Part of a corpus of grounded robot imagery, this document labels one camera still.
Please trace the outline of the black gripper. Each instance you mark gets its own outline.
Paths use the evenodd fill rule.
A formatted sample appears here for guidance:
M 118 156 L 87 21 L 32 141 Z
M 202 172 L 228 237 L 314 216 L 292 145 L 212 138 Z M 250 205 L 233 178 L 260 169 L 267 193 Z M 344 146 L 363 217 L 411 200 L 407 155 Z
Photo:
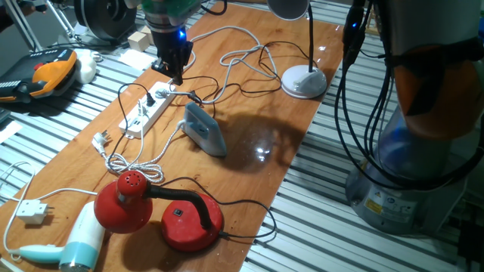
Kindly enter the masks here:
M 163 75 L 173 75 L 173 83 L 183 84 L 182 75 L 192 66 L 193 43 L 187 40 L 186 28 L 172 32 L 152 32 L 157 57 L 151 66 Z

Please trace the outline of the person's bare hand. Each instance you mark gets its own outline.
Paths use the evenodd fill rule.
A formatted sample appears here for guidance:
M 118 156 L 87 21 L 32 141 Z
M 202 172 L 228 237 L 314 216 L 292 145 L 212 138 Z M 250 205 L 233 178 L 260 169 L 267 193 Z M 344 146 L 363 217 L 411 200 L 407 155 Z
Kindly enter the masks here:
M 45 13 L 47 5 L 44 1 L 27 1 L 22 0 L 17 3 L 24 16 L 29 16 L 34 12 Z

